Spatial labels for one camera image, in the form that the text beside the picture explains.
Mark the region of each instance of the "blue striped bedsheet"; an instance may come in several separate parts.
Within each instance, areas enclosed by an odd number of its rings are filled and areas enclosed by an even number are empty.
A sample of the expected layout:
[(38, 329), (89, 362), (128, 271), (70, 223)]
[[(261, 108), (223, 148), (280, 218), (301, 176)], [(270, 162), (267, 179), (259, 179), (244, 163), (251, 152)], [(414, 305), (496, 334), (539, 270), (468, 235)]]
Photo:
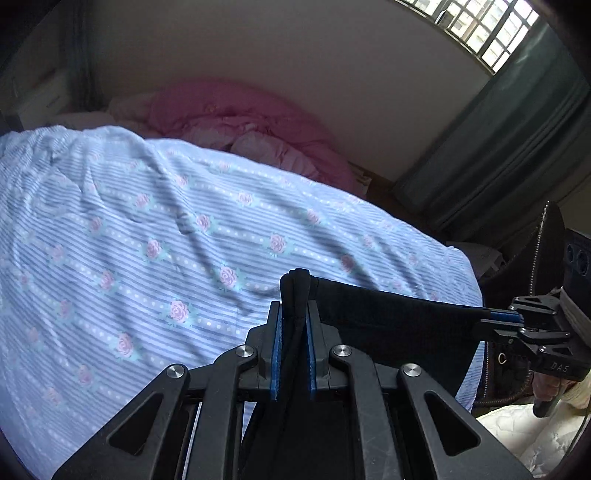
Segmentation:
[[(118, 127), (0, 138), (0, 428), (40, 480), (165, 365), (266, 321), (292, 268), (480, 306), (470, 263), (359, 198)], [(478, 349), (457, 399), (470, 408)]]

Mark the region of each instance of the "pink blanket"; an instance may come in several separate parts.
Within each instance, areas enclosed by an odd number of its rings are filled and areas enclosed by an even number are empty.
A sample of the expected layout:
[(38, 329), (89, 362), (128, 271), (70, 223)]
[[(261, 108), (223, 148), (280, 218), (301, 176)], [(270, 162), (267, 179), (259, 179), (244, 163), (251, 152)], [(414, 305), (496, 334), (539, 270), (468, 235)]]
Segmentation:
[(347, 161), (313, 116), (284, 99), (224, 80), (195, 80), (114, 100), (109, 113), (144, 137), (181, 138), (361, 195)]

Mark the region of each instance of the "dark green curtain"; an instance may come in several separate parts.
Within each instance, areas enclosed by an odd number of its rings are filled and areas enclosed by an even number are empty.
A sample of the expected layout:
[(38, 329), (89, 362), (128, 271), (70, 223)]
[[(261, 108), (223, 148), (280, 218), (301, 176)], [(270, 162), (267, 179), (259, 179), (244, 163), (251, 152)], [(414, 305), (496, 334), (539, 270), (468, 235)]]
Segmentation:
[(395, 194), (442, 236), (490, 245), (531, 221), (531, 206), (590, 152), (589, 85), (539, 22)]

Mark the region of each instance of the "metal screw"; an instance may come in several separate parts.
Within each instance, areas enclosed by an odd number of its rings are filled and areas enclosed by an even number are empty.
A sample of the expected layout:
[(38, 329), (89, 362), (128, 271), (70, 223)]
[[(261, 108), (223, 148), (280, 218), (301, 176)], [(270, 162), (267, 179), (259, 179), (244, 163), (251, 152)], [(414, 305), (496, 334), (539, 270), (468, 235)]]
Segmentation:
[(335, 345), (333, 347), (333, 353), (336, 356), (349, 356), (352, 352), (353, 350), (349, 345)]
[(418, 377), (423, 370), (417, 364), (405, 364), (402, 366), (402, 371), (409, 377)]
[(181, 378), (184, 375), (184, 368), (182, 365), (170, 365), (166, 369), (166, 374), (170, 378)]
[(236, 348), (237, 356), (241, 356), (243, 358), (248, 358), (255, 352), (255, 349), (250, 345), (241, 345)]

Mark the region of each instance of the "black cloth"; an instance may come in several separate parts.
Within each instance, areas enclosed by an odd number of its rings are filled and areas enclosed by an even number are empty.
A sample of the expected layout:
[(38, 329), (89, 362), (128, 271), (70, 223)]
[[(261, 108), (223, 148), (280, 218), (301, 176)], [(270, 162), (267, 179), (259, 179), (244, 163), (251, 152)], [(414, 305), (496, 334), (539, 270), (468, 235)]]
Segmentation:
[(242, 480), (353, 478), (349, 404), (312, 402), (305, 334), (308, 300), (341, 340), (375, 363), (421, 365), (455, 395), (478, 341), (485, 309), (412, 299), (292, 270), (281, 279), (283, 350), (278, 399), (257, 404), (241, 451)]

